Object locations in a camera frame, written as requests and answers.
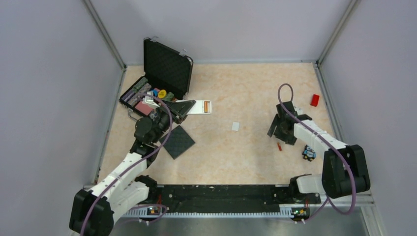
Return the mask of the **white remote control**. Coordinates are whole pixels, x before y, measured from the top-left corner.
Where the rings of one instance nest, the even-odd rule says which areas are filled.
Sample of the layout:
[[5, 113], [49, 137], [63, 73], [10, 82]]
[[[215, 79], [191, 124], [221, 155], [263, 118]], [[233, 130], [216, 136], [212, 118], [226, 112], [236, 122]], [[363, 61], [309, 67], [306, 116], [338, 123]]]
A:
[[207, 100], [196, 100], [196, 104], [193, 106], [192, 110], [188, 113], [188, 115], [209, 115], [211, 114], [212, 107], [211, 107], [211, 101], [209, 102], [209, 112], [204, 112], [204, 102]]

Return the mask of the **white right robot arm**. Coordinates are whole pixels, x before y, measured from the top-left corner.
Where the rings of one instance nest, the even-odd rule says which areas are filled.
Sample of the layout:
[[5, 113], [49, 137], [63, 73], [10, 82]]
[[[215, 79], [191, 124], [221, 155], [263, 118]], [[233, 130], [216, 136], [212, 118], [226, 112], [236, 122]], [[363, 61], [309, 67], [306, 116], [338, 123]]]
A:
[[302, 156], [323, 159], [321, 174], [305, 174], [293, 177], [288, 189], [289, 198], [301, 203], [309, 193], [326, 194], [332, 199], [368, 191], [371, 187], [365, 153], [359, 145], [348, 145], [337, 140], [315, 124], [312, 118], [292, 102], [276, 106], [275, 115], [267, 135], [275, 136], [288, 145], [296, 141], [305, 143]]

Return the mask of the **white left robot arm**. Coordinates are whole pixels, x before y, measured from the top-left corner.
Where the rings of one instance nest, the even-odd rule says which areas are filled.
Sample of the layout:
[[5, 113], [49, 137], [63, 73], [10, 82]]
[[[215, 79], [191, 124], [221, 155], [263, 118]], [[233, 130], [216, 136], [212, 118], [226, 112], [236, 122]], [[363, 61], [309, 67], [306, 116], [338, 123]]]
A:
[[158, 191], [141, 173], [174, 137], [178, 128], [173, 124], [181, 124], [189, 114], [200, 115], [203, 104], [199, 100], [145, 102], [156, 115], [136, 121], [133, 146], [112, 172], [92, 188], [75, 194], [69, 228], [81, 236], [108, 236], [134, 206], [154, 202]]

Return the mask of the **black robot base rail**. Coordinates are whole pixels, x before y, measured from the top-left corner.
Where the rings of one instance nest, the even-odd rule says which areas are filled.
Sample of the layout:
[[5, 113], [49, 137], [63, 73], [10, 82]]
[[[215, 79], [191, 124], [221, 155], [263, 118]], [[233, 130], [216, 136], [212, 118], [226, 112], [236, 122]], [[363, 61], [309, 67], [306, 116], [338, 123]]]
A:
[[287, 185], [178, 185], [152, 187], [140, 204], [162, 204], [169, 213], [275, 213], [281, 205], [320, 204], [319, 194]]

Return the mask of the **white battery cover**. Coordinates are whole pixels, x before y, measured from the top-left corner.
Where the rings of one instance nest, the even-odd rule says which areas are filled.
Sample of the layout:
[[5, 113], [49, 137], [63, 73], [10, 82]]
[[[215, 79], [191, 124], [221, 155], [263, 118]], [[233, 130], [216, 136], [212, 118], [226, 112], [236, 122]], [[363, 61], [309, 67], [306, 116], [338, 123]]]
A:
[[240, 123], [239, 123], [239, 122], [234, 121], [234, 122], [232, 123], [231, 130], [232, 130], [232, 131], [239, 131], [239, 128], [240, 128]]

